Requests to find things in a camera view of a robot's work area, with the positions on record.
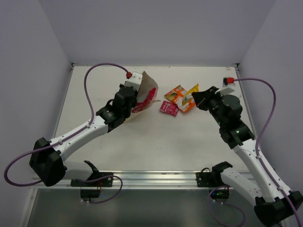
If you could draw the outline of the yellow snack packet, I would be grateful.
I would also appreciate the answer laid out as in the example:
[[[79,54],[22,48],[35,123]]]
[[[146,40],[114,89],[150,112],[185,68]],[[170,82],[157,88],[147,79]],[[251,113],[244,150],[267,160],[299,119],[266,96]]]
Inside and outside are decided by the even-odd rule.
[[[179,97],[179,99],[176,101],[176,104],[182,113],[187,113],[196,105],[192,93],[198,91],[199,84],[197,83],[189,91],[187,91],[183,97]]]

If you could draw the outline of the magenta large snack packet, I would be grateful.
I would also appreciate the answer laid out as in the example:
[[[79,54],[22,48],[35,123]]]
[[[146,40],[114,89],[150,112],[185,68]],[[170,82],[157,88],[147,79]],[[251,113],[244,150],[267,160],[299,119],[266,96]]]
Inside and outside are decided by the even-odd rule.
[[[132,113],[138,113],[141,112],[147,108],[150,107],[150,105],[154,102],[154,100],[157,97],[157,88],[152,88],[147,95],[145,96],[145,98],[143,99],[143,101],[137,102],[135,107],[132,109]]]

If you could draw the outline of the brown paper bag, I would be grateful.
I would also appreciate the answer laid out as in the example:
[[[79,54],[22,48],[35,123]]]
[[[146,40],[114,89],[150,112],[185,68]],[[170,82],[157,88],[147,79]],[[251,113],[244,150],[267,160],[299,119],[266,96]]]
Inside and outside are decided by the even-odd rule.
[[[131,115],[125,120],[125,122],[130,122],[133,118],[147,112],[147,110],[158,100],[159,86],[157,82],[149,76],[146,71],[142,72],[141,86],[137,96],[137,104],[132,109]]]

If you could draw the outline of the orange snack packet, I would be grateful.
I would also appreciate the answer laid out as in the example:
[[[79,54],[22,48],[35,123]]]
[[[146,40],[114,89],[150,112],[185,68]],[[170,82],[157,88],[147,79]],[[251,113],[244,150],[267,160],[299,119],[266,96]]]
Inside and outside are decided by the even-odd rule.
[[[180,99],[180,100],[183,99],[183,97],[185,96],[186,92],[187,92],[187,91],[186,91],[181,85],[178,85],[177,87],[175,87],[174,89],[172,89],[171,91],[169,91],[168,93],[166,93],[166,94],[164,95],[164,97],[165,97],[168,101],[170,101],[170,102],[176,104],[176,102],[177,102],[179,99]]]

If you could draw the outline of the small red snack packet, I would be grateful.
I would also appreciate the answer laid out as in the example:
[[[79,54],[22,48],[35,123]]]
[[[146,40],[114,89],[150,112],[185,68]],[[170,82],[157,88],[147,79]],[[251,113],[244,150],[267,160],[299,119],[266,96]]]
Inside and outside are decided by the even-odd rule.
[[[178,114],[179,108],[174,103],[163,101],[160,107],[160,112],[164,114],[169,114],[176,117]]]

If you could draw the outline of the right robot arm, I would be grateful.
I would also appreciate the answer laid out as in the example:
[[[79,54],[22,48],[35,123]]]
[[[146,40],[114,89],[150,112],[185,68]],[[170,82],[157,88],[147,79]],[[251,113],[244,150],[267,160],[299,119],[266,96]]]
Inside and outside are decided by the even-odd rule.
[[[292,215],[297,216],[303,196],[283,182],[263,155],[254,134],[241,120],[239,98],[231,93],[223,95],[216,87],[194,92],[192,97],[198,109],[208,111],[215,119],[221,138],[244,162],[254,178],[251,181],[228,162],[222,162],[212,168],[213,184],[226,184],[235,189],[253,206],[258,219],[267,227]]]

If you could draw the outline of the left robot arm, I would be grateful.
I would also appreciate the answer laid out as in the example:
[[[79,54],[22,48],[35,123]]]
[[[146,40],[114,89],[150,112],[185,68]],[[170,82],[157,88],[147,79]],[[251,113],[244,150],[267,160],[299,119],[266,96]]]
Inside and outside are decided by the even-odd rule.
[[[139,85],[120,85],[115,97],[93,114],[92,119],[76,129],[51,140],[38,139],[29,165],[45,186],[57,184],[66,174],[68,167],[64,161],[91,140],[111,132],[130,117],[137,103]]]

